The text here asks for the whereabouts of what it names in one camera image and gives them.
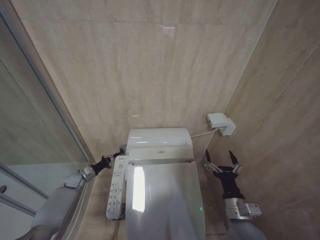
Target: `glass panel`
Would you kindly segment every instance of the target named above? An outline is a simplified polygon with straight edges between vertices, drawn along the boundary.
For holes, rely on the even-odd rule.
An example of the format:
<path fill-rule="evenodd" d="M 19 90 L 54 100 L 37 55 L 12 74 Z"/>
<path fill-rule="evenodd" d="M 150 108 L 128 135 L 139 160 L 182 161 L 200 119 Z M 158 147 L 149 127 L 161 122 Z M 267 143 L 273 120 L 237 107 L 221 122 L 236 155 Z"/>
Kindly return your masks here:
<path fill-rule="evenodd" d="M 50 195 L 87 160 L 0 17 L 0 162 Z M 45 199 L 0 173 L 6 196 L 38 210 Z M 0 202 L 0 239 L 21 237 L 33 219 Z"/>

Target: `marble wall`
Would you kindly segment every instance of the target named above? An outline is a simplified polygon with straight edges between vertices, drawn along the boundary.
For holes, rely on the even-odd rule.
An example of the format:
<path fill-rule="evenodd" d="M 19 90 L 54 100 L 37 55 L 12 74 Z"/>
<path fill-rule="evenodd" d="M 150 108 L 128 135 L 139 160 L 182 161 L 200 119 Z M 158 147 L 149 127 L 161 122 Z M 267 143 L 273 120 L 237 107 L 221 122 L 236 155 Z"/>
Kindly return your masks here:
<path fill-rule="evenodd" d="M 208 147 L 219 165 L 231 165 L 228 150 L 244 164 L 237 183 L 268 239 L 320 236 L 319 23 L 319 1 L 277 2 L 225 111 L 236 130 Z"/>
<path fill-rule="evenodd" d="M 133 128 L 208 131 L 276 0 L 11 2 L 97 161 Z"/>

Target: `beige floor tile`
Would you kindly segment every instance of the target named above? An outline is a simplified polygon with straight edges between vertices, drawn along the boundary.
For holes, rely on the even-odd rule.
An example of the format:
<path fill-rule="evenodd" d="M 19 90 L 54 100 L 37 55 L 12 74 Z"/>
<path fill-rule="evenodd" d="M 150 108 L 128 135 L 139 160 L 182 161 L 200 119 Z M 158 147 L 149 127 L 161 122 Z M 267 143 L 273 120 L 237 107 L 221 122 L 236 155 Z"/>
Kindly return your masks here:
<path fill-rule="evenodd" d="M 226 228 L 211 190 L 202 189 L 201 195 L 205 218 L 205 234 L 225 234 Z"/>
<path fill-rule="evenodd" d="M 205 240 L 227 240 L 225 234 L 205 236 Z"/>
<path fill-rule="evenodd" d="M 114 169 L 104 169 L 95 177 L 92 196 L 109 195 Z"/>
<path fill-rule="evenodd" d="M 108 220 L 106 217 L 108 197 L 105 195 L 91 196 L 76 240 L 116 240 L 119 221 Z"/>
<path fill-rule="evenodd" d="M 206 174 L 203 169 L 203 164 L 201 162 L 197 162 L 196 164 L 196 169 L 198 171 L 198 178 L 199 178 L 199 183 L 200 183 L 200 189 L 209 189 L 209 183 L 206 177 Z"/>
<path fill-rule="evenodd" d="M 119 221 L 117 240 L 127 240 L 126 220 Z"/>

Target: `white cable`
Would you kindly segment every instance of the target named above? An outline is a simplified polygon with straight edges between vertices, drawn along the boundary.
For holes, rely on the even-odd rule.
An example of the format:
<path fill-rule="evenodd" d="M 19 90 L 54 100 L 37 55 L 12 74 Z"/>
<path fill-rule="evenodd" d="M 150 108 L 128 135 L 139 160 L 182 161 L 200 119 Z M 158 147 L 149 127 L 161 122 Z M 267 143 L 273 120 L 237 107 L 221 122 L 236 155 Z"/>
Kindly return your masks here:
<path fill-rule="evenodd" d="M 204 132 L 204 133 L 201 133 L 201 134 L 198 134 L 198 135 L 193 135 L 193 136 L 191 136 L 191 138 L 200 137 L 200 136 L 206 135 L 206 134 L 211 134 L 211 133 L 214 133 L 214 132 L 218 131 L 219 129 L 221 129 L 221 127 L 220 128 L 216 128 L 213 131 L 207 131 L 207 132 Z"/>

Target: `toilet lid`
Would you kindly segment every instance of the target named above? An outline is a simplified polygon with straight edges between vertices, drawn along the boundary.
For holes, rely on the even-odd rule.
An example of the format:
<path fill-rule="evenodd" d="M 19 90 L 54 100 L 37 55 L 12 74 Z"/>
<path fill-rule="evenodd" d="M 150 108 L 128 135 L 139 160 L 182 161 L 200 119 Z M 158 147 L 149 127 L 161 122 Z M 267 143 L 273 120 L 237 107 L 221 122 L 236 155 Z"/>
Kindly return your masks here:
<path fill-rule="evenodd" d="M 204 240 L 196 163 L 129 164 L 125 219 L 128 240 Z"/>

